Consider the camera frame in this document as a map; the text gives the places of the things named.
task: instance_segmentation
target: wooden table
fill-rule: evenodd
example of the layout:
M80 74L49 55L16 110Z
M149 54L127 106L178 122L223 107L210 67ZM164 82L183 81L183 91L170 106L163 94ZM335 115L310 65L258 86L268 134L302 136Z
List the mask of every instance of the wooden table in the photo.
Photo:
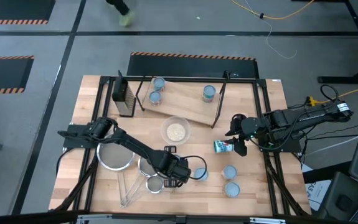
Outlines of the wooden table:
M72 116L74 124L86 124L91 120L93 106L97 94L100 76L84 76L79 89L75 110ZM267 80L268 94L272 110L285 109L286 101L280 80ZM208 83L181 83L182 85L207 85ZM139 82L130 82L133 91ZM213 83L217 89L220 85ZM100 103L99 116L104 105L106 88ZM264 110L263 94L259 90L262 110ZM188 141L177 147L180 156L199 155L208 164L209 177L205 182L189 180L187 184L172 191L164 189L161 194L144 194L127 208L120 207L117 174L99 165L93 192L91 212L106 213L143 213L143 214L178 214L178 215L236 215L250 216L271 215L271 204L266 180L263 154L251 142L246 142L248 155L240 157L237 153L216 154L213 141L224 139L229 130L231 117L236 113L257 117L255 99L251 84L228 83L225 91L222 112L214 129L205 124L189 121L191 136ZM168 115L141 111L137 105L134 118L121 118L113 101L108 116L117 120L120 128L153 149L162 149L166 143L160 134L160 127ZM83 149L74 149L60 163L59 173L55 181L54 191L49 208L60 205L78 181ZM304 186L299 161L290 153L281 153L281 163L285 184L295 200L310 212L308 197ZM238 170L235 182L241 187L238 198L228 198L223 194L225 181L222 169L234 165ZM197 159L189 160L189 167L195 170L202 166ZM138 175L136 165L125 171L127 188ZM82 191L80 208L84 207L87 186ZM279 212L283 213L280 191L275 187Z

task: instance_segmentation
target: can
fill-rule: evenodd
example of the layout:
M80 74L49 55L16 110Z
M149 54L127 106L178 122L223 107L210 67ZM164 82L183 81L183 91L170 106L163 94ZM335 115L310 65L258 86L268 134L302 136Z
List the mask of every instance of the can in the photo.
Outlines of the can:
M202 95L202 99L206 103L212 102L214 96L216 94L216 89L212 85L207 85L204 87L204 94Z
M205 167L200 167L200 168L197 168L194 172L194 177L195 178L199 178L202 176L202 174L204 174L205 172ZM208 179L208 171L206 171L205 175L199 179L199 181L205 181Z
M158 106L162 102L162 94L158 91L153 91L149 94L151 105Z
M234 151L234 145L228 144L221 140L214 141L214 149L216 153L232 152Z
M154 79L154 90L155 91L164 91L165 89L165 79L159 77Z
M228 197L238 197L240 195L241 188L235 182L229 182L224 186L223 193Z
M237 169L232 165L227 165L222 171L222 176L226 180L232 180L237 176Z

